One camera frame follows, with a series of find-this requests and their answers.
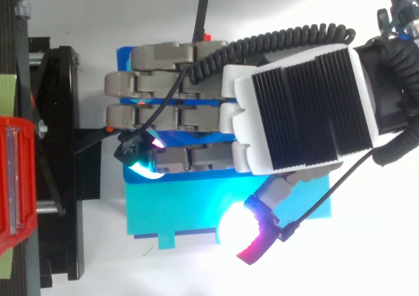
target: silver rod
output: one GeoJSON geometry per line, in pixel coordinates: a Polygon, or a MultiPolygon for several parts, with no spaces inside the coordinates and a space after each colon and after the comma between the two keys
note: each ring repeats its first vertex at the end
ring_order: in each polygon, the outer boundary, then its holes
{"type": "Polygon", "coordinates": [[[52,200],[37,201],[37,213],[58,213],[57,207],[52,200]]]}
{"type": "Polygon", "coordinates": [[[44,57],[43,52],[31,52],[31,53],[29,53],[29,65],[31,67],[41,65],[43,57],[44,57]]]}

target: red container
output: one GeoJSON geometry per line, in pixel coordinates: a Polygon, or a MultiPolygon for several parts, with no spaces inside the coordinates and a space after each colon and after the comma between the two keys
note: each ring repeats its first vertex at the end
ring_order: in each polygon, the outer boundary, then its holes
{"type": "Polygon", "coordinates": [[[0,117],[0,255],[36,228],[35,127],[0,117]]]}

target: white background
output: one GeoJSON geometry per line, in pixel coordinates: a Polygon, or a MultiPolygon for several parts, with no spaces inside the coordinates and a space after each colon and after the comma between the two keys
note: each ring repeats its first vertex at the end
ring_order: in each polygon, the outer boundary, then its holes
{"type": "MultiPolygon", "coordinates": [[[[104,126],[103,78],[126,45],[190,41],[198,0],[29,0],[31,36],[79,54],[82,127],[104,126]]],[[[206,31],[237,40],[312,23],[357,31],[353,46],[378,35],[376,10],[390,0],[209,0],[206,31]]],[[[132,295],[419,295],[419,151],[380,168],[370,160],[333,196],[333,218],[304,223],[249,267],[225,253],[213,234],[180,236],[174,250],[126,235],[124,185],[104,142],[101,200],[84,202],[86,272],[78,282],[54,276],[43,296],[132,295]]],[[[331,183],[350,162],[331,174],[331,183]]]]}

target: blue platform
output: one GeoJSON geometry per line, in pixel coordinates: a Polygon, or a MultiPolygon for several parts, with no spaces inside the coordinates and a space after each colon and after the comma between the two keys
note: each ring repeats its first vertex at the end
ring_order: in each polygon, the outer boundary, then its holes
{"type": "MultiPolygon", "coordinates": [[[[130,51],[117,51],[118,70],[130,70],[130,51]]],[[[133,103],[122,99],[121,103],[133,103]]],[[[190,101],[191,105],[213,105],[214,101],[190,101]]],[[[151,132],[165,146],[175,147],[220,141],[232,141],[233,135],[220,133],[195,138],[186,132],[151,132]]],[[[150,180],[124,166],[128,234],[134,238],[158,237],[160,249],[174,248],[175,235],[217,232],[220,218],[234,202],[244,201],[266,180],[267,176],[239,174],[235,170],[213,170],[184,174],[166,174],[150,180]]],[[[275,213],[280,225],[299,218],[329,189],[329,178],[299,183],[275,213]]],[[[326,201],[310,218],[331,216],[326,201]]]]}

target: led light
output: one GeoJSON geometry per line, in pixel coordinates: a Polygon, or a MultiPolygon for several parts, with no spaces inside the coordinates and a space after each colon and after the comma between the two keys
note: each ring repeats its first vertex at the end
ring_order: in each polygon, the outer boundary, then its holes
{"type": "Polygon", "coordinates": [[[155,147],[159,147],[161,149],[164,148],[163,143],[160,140],[154,139],[153,142],[151,142],[151,144],[153,144],[155,147]]]}
{"type": "Polygon", "coordinates": [[[148,179],[159,179],[164,176],[164,174],[150,171],[149,168],[142,166],[139,162],[136,162],[134,165],[130,166],[129,169],[148,179]]]}
{"type": "Polygon", "coordinates": [[[258,237],[259,222],[243,202],[236,202],[221,218],[218,234],[221,243],[238,254],[258,237]]]}

